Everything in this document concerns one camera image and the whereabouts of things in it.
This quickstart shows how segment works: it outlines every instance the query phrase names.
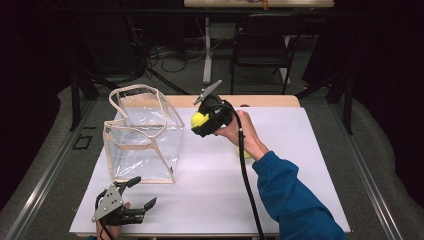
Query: person's arm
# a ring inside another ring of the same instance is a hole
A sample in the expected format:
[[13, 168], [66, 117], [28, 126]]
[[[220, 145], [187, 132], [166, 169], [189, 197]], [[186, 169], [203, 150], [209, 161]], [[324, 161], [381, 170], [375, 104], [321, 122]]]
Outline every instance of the person's arm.
[[[298, 168], [278, 158], [259, 139], [249, 114], [237, 111], [240, 117], [244, 148], [255, 160], [258, 189], [269, 215], [279, 223], [281, 239], [346, 239], [328, 209], [297, 178]], [[215, 131], [238, 145], [237, 121]]]

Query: wooden table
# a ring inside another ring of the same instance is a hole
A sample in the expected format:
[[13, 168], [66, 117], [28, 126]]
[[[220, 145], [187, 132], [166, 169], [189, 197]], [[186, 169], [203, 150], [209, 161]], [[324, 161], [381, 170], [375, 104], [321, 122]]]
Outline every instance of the wooden table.
[[[199, 107], [194, 106], [196, 96], [168, 95], [168, 100], [174, 107]], [[292, 95], [219, 95], [233, 105], [233, 107], [247, 104], [251, 107], [300, 107], [299, 100]]]

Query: person's hand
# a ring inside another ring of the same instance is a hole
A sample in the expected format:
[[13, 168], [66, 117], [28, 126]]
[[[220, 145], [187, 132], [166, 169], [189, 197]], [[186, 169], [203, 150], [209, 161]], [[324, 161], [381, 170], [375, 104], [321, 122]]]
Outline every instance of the person's hand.
[[[131, 204], [129, 202], [125, 203], [124, 205], [125, 208], [130, 208]], [[119, 235], [121, 234], [121, 229], [122, 226], [106, 226], [107, 229], [109, 230], [110, 234], [112, 234], [112, 237], [114, 239], [117, 239], [119, 237]], [[97, 239], [104, 239], [104, 240], [110, 240], [109, 236], [107, 235], [107, 233], [102, 229], [102, 225], [100, 225], [99, 221], [96, 222], [96, 232], [97, 232]]]
[[[244, 150], [250, 154], [255, 160], [260, 160], [265, 153], [269, 152], [268, 148], [261, 142], [258, 134], [256, 133], [255, 127], [253, 126], [252, 119], [249, 113], [238, 110], [237, 115], [240, 117], [241, 126], [244, 135]], [[236, 117], [233, 115], [233, 120], [226, 126], [219, 128], [214, 132], [215, 135], [220, 135], [228, 138], [234, 145], [239, 145], [239, 126], [237, 124]]]

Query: black chair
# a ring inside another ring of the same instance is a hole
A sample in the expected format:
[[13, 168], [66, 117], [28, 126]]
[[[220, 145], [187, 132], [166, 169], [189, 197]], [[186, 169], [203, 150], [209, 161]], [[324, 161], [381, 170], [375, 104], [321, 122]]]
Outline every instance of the black chair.
[[[285, 79], [281, 77], [282, 94], [285, 93], [290, 68], [303, 29], [304, 21], [287, 13], [255, 13], [243, 17], [234, 31], [234, 46], [231, 57], [231, 94], [234, 93], [235, 68], [286, 68]], [[286, 46], [284, 37], [293, 36]]]

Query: black cable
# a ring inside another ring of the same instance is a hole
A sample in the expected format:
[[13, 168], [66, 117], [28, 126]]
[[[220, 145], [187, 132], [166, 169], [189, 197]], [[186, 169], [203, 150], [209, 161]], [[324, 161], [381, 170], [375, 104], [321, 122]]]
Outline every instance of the black cable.
[[[97, 210], [97, 208], [99, 207], [100, 199], [101, 199], [101, 198], [103, 198], [103, 197], [105, 196], [106, 192], [107, 192], [107, 190], [104, 190], [103, 192], [101, 192], [101, 193], [97, 196], [97, 198], [96, 198], [96, 202], [95, 202], [95, 204], [94, 204], [94, 209], [95, 209], [95, 210]], [[105, 232], [106, 232], [106, 234], [108, 235], [108, 237], [110, 238], [110, 240], [113, 240], [114, 238], [113, 238], [112, 234], [109, 232], [109, 230], [107, 229], [107, 227], [106, 227], [105, 223], [103, 222], [103, 219], [99, 219], [98, 221], [99, 221], [100, 225], [102, 226], [102, 231], [100, 232], [100, 239], [102, 239], [102, 240], [103, 240], [102, 233], [103, 233], [103, 231], [105, 231]]]
[[186, 68], [186, 66], [187, 66], [187, 58], [184, 55], [180, 55], [180, 56], [181, 56], [180, 59], [183, 61], [183, 66], [180, 69], [177, 69], [177, 70], [167, 70], [165, 68], [165, 63], [164, 62], [165, 62], [166, 59], [170, 59], [171, 57], [163, 57], [162, 58], [162, 61], [161, 61], [161, 64], [160, 64], [160, 66], [163, 69], [163, 71], [165, 71], [167, 73], [177, 73], [177, 72], [183, 71]]
[[114, 240], [112, 234], [107, 229], [106, 224], [103, 222], [103, 219], [99, 219], [99, 223], [102, 226], [102, 231], [105, 231], [110, 240]]
[[155, 77], [157, 77], [159, 80], [161, 80], [163, 83], [165, 83], [166, 85], [170, 86], [171, 88], [173, 88], [174, 90], [184, 94], [184, 95], [190, 95], [190, 93], [184, 91], [183, 89], [181, 89], [180, 87], [178, 87], [177, 85], [173, 84], [172, 82], [168, 81], [166, 78], [164, 78], [163, 76], [161, 76], [159, 73], [157, 73], [155, 70], [151, 69], [151, 68], [146, 68], [146, 70], [148, 72], [150, 72], [152, 75], [154, 75]]
[[244, 159], [244, 141], [243, 141], [244, 140], [244, 134], [243, 134], [243, 128], [242, 128], [242, 125], [241, 125], [240, 117], [237, 114], [237, 111], [230, 106], [227, 106], [225, 104], [213, 104], [210, 107], [213, 107], [213, 106], [226, 107], [226, 108], [230, 109], [230, 111], [236, 117], [237, 125], [239, 127], [239, 157], [240, 157], [240, 167], [241, 167], [241, 173], [242, 173], [242, 176], [243, 176], [244, 186], [246, 187], [247, 195], [249, 196], [250, 205], [252, 207], [253, 216], [255, 218], [256, 228], [258, 229], [259, 240], [265, 240], [266, 238], [265, 238], [265, 235], [264, 235], [263, 230], [262, 230], [261, 222], [260, 222], [259, 215], [258, 215], [258, 210], [256, 208], [255, 199], [253, 198], [252, 189], [250, 188], [249, 177], [247, 176], [246, 160]]

